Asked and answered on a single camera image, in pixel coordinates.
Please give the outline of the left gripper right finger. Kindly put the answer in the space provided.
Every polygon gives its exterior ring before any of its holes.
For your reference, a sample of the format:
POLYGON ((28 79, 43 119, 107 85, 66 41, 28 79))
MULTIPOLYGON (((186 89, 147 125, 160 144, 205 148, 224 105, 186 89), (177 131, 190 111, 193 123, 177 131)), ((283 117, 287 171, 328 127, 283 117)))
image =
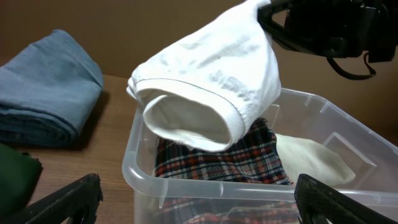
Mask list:
POLYGON ((294 197, 300 224, 397 224, 307 174, 299 175, 294 197))

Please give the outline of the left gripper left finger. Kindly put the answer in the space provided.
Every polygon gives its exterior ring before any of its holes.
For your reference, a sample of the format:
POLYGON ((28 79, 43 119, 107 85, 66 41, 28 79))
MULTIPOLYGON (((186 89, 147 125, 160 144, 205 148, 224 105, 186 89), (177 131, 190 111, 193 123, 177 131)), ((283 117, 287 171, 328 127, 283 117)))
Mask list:
POLYGON ((103 201, 98 174, 88 174, 28 207, 1 219, 2 224, 94 224, 103 201))

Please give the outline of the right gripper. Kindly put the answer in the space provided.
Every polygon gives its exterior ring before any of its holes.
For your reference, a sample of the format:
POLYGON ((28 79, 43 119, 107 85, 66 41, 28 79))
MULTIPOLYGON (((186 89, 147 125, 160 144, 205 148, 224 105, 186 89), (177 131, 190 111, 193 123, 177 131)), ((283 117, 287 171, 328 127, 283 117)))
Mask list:
POLYGON ((370 2, 276 0, 257 10, 257 21, 285 50, 331 58, 358 57, 370 28, 370 2), (273 15, 287 11, 284 26, 273 15))

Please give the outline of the cream cloth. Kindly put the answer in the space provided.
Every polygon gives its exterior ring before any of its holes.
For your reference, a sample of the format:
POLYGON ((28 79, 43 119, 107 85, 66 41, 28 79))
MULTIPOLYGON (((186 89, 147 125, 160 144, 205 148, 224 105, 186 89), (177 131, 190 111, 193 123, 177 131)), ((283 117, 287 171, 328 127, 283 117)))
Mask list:
POLYGON ((310 139, 276 135, 276 149, 282 166, 294 183, 307 174, 327 185, 347 184, 355 173, 340 155, 310 139))

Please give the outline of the clear plastic storage container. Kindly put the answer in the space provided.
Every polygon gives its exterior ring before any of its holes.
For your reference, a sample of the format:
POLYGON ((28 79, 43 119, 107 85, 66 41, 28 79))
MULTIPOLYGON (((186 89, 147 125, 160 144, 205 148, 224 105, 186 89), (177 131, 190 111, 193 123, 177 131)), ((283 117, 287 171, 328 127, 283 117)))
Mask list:
POLYGON ((295 90, 222 153, 160 139, 137 111, 122 172, 136 223, 397 222, 397 147, 295 90))

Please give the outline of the dark green cloth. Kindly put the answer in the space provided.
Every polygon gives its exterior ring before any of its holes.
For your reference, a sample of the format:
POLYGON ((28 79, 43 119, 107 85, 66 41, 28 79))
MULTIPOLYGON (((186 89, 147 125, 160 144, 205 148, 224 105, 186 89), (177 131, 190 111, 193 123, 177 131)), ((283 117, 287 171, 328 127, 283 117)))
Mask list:
POLYGON ((1 218, 29 203, 42 170, 38 159, 1 144, 1 218))

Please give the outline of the plaid cloth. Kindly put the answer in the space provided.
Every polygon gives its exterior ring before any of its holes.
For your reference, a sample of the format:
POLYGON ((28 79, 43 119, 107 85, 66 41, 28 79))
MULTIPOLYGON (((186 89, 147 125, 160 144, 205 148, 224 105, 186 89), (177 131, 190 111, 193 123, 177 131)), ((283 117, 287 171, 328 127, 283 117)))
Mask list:
MULTIPOLYGON (((223 152, 189 150, 160 138, 156 177, 250 184, 292 185, 276 149, 277 138, 259 118, 248 133, 223 152)), ((283 201, 237 202, 205 198, 166 198, 157 212, 161 223, 291 223, 296 205, 283 201)))

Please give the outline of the white cloth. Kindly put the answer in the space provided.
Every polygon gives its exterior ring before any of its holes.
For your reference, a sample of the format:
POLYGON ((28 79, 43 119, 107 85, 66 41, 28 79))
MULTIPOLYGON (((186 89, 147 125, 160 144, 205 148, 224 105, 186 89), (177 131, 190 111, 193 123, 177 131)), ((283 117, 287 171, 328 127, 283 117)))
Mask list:
POLYGON ((156 135, 189 148, 225 151, 279 97, 272 41, 244 1, 140 64, 127 92, 156 135))

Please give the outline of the blue towel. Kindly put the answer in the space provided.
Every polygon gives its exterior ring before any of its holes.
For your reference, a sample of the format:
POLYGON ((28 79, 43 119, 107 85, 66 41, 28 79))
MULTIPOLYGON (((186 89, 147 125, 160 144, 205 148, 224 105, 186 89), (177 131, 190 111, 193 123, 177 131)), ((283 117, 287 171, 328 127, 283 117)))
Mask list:
POLYGON ((1 140, 73 143, 103 88, 98 64, 70 34, 53 30, 1 66, 1 140))

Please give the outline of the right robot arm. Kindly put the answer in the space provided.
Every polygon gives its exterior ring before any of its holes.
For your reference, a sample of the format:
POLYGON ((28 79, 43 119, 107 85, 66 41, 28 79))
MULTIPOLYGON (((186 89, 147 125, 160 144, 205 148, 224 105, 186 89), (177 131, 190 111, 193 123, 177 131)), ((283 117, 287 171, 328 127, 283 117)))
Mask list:
POLYGON ((388 62, 397 46, 397 1, 277 0, 257 20, 284 49, 325 58, 388 62))

